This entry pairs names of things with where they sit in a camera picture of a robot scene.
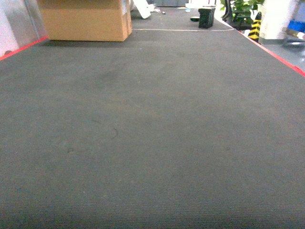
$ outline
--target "metal shelf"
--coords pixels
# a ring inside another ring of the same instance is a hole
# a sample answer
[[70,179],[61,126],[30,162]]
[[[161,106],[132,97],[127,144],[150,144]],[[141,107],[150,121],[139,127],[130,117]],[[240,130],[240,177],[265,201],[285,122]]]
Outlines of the metal shelf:
[[305,41],[305,33],[303,32],[299,32],[299,31],[295,31],[295,30],[291,30],[291,29],[286,29],[286,33],[290,36],[296,37],[298,39],[301,39],[303,41]]

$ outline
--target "black container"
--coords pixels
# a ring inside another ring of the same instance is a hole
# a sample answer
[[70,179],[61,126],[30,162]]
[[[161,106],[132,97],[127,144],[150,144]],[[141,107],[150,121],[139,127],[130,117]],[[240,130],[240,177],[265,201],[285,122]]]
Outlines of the black container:
[[214,24],[215,7],[203,7],[198,9],[200,13],[199,28],[208,29]]

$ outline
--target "white cable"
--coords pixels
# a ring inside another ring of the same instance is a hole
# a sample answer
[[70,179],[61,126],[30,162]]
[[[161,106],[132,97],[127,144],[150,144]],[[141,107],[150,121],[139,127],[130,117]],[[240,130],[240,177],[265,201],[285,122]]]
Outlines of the white cable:
[[137,31],[179,31],[179,32],[222,32],[222,31],[231,31],[235,29],[228,30],[166,30],[166,29],[132,29]]

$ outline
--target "yellow warning stripe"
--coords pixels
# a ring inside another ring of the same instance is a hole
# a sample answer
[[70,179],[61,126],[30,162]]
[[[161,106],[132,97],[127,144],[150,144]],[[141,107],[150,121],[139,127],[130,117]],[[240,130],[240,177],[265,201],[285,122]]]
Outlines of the yellow warning stripe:
[[248,37],[251,39],[259,39],[259,36],[257,36],[257,35],[252,35],[252,36],[248,36]]
[[259,33],[252,33],[252,34],[249,34],[248,37],[250,36],[259,36]]
[[251,33],[259,33],[259,32],[260,32],[259,30],[254,29],[254,30],[250,30],[249,34],[251,34]]
[[252,28],[255,28],[255,27],[259,27],[259,28],[260,28],[260,27],[261,27],[261,25],[260,25],[260,24],[256,24],[256,25],[255,25],[255,24],[253,24],[253,25],[252,25]]

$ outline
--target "white pillar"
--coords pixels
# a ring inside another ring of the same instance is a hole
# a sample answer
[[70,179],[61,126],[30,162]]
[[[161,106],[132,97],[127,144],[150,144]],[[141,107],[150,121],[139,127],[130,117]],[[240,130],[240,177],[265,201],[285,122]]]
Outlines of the white pillar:
[[298,0],[265,0],[262,6],[260,40],[262,44],[280,44],[286,37],[283,32],[292,19]]

